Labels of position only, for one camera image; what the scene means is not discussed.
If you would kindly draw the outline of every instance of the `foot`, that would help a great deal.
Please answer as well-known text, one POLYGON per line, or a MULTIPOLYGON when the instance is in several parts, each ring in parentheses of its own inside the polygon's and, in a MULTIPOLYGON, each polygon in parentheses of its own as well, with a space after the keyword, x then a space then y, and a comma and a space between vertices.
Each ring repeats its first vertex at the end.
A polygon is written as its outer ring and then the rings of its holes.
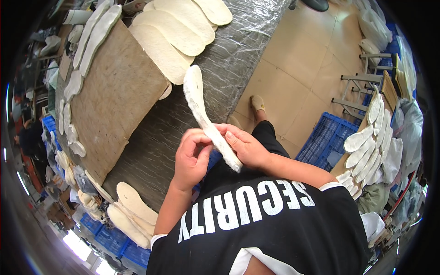
POLYGON ((230 115, 227 120, 226 123, 234 125, 235 127, 239 128, 240 130, 243 130, 243 127, 241 126, 240 122, 238 121, 238 119, 236 117, 234 117, 233 115, 230 115))
POLYGON ((263 120, 267 120, 268 117, 266 116, 266 108, 264 107, 264 101, 262 97, 259 95, 252 95, 249 98, 249 101, 257 123, 260 123, 263 120))

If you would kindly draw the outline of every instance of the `white shoulder stripe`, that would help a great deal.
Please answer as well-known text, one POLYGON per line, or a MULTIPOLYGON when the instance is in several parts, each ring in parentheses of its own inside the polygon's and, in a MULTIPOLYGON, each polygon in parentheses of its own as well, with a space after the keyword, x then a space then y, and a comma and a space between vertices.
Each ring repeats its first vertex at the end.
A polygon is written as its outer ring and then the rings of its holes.
POLYGON ((231 271, 229 271, 229 275, 243 275, 252 256, 256 257, 276 275, 303 275, 290 265, 264 254, 258 247, 240 249, 232 264, 231 271))
POLYGON ((344 187, 342 184, 340 184, 339 182, 336 182, 336 181, 334 181, 334 182, 331 182, 331 183, 326 183, 326 184, 324 184, 324 185, 322 185, 319 189, 321 190, 321 191, 325 191, 325 190, 327 190, 327 189, 330 189, 330 188, 333 188, 333 187, 338 187, 338 186, 342 186, 342 187, 344 187))
POLYGON ((151 241, 150 241, 151 249, 153 249, 153 244, 154 244, 155 241, 157 241, 158 239, 160 239, 160 238, 162 238, 162 237, 166 237, 167 235, 168 235, 168 234, 157 234, 157 235, 154 235, 154 236, 151 238, 151 241))

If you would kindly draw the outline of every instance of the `black pants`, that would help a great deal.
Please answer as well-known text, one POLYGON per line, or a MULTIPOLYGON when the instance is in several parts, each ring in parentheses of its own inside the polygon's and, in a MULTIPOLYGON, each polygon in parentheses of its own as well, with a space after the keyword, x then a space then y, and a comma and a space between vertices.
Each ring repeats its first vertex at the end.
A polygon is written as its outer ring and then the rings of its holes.
MULTIPOLYGON (((269 152, 290 158, 286 150, 276 140, 275 129, 272 123, 268 121, 258 123, 252 131, 252 136, 254 136, 269 152)), ((263 176, 266 176, 266 174, 245 166, 242 167, 240 173, 236 173, 226 164, 224 159, 221 159, 206 175, 205 181, 200 189, 200 195, 210 193, 223 185, 245 182, 263 176)))

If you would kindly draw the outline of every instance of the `wooden board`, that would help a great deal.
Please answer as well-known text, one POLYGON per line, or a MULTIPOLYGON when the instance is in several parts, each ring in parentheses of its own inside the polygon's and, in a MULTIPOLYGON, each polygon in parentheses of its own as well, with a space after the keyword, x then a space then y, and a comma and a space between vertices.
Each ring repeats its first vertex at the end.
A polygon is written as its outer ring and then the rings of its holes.
POLYGON ((80 94, 70 103, 72 124, 87 154, 81 158, 82 166, 98 184, 103 184, 167 86, 167 79, 119 20, 95 54, 80 94))
POLYGON ((390 111, 394 112, 394 109, 396 108, 397 104, 397 93, 396 89, 394 88, 394 85, 392 84, 391 77, 388 74, 387 70, 384 70, 384 80, 382 84, 382 90, 381 90, 386 98, 385 102, 388 104, 388 107, 390 107, 390 111))

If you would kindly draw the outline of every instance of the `work table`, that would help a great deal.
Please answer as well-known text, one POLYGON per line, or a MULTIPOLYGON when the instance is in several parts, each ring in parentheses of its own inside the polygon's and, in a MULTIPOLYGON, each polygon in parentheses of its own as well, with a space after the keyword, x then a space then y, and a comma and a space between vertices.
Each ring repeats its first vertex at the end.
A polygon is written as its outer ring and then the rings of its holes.
MULTIPOLYGON (((219 26, 213 43, 195 58, 200 66, 206 113, 212 122, 223 123, 234 111, 290 0, 225 0, 233 14, 226 26, 219 26)), ((70 78, 72 65, 67 80, 70 78)), ((67 85, 58 77, 56 106, 67 85)), ((159 100, 132 133, 115 167, 102 187, 117 199, 116 185, 124 181, 135 188, 144 202, 159 211, 174 174, 174 155, 183 133, 198 128, 183 95, 182 85, 159 100)), ((73 162, 81 159, 59 135, 61 147, 73 162)))

